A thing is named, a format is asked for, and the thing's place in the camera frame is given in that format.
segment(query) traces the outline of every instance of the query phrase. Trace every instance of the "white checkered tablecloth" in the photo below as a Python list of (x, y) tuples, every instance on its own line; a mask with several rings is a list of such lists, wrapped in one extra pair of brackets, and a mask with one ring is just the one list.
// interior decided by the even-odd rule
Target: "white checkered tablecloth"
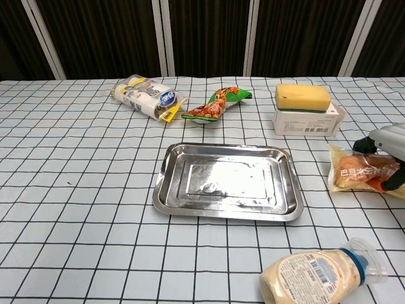
[[(0, 83), (0, 303), (262, 303), (261, 271), (304, 250), (361, 237), (387, 262), (387, 283), (344, 304), (405, 299), (405, 201), (329, 193), (328, 143), (350, 148), (405, 122), (405, 78), (158, 79), (191, 109), (229, 84), (247, 99), (217, 123), (156, 122), (109, 96), (117, 80)], [(336, 137), (277, 136), (277, 83), (321, 84), (346, 111)], [(166, 148), (178, 142), (276, 146), (294, 159), (304, 213), (269, 224), (168, 216), (151, 201)]]

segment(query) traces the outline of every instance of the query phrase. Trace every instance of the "sponge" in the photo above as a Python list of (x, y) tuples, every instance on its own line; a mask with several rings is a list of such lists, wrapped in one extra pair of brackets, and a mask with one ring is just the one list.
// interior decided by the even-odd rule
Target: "sponge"
[(278, 84), (276, 103), (280, 111), (325, 113), (331, 102), (328, 91), (320, 85)]

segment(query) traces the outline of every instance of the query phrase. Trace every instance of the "dark curtain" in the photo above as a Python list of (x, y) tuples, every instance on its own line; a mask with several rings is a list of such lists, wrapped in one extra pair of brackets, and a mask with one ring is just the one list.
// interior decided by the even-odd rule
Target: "dark curtain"
[(0, 80), (54, 79), (20, 0), (0, 0)]
[(404, 0), (382, 1), (352, 76), (405, 76)]
[(260, 1), (252, 76), (337, 76), (364, 2)]
[(151, 0), (37, 0), (69, 79), (160, 76)]
[(170, 0), (178, 76), (243, 74), (249, 0)]

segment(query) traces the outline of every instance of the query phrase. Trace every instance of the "yellow tag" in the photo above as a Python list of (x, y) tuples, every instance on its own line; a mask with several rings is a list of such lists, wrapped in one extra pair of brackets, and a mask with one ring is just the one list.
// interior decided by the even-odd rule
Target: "yellow tag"
[(141, 82), (143, 82), (143, 81), (145, 81), (145, 80), (146, 80), (146, 78), (145, 78), (145, 77), (142, 77), (142, 78), (140, 78), (140, 79), (138, 79), (138, 80), (135, 80), (135, 81), (133, 81), (133, 82), (130, 82), (128, 85), (131, 86), (131, 87), (133, 87), (134, 85), (140, 84)]
[(165, 111), (160, 115), (160, 117), (165, 121), (165, 122), (171, 122), (173, 117), (176, 115), (178, 109), (180, 109), (181, 105), (183, 104), (184, 101), (189, 100), (188, 98), (184, 98), (181, 102), (176, 104), (175, 106), (172, 106), (169, 110)]

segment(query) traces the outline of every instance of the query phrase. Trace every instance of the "tray rim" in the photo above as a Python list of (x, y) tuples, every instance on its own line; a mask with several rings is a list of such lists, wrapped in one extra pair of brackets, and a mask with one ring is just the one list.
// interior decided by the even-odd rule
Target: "tray rim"
[[(274, 213), (259, 213), (259, 212), (237, 212), (237, 211), (223, 211), (223, 210), (203, 210), (203, 209), (188, 209), (188, 208), (174, 208), (163, 204), (159, 199), (159, 193), (161, 185), (165, 177), (166, 163), (168, 161), (170, 152), (181, 145), (193, 145), (193, 146), (209, 146), (209, 147), (229, 147), (229, 148), (261, 148), (261, 149), (274, 149), (283, 153), (287, 159), (287, 166), (290, 171), (292, 188), (294, 196), (296, 197), (296, 208), (288, 214), (274, 214)], [(166, 150), (166, 155), (163, 160), (161, 170), (159, 171), (158, 178), (156, 179), (156, 185), (152, 194), (152, 201), (154, 207), (160, 212), (168, 215), (186, 215), (196, 217), (218, 217), (222, 219), (242, 219), (242, 220), (263, 220), (269, 222), (290, 222), (297, 219), (304, 211), (304, 204), (302, 201), (301, 190), (299, 189), (298, 177), (294, 168), (294, 163), (290, 154), (284, 150), (273, 146), (253, 146), (253, 145), (241, 145), (241, 144), (208, 144), (200, 142), (178, 142), (171, 144)]]

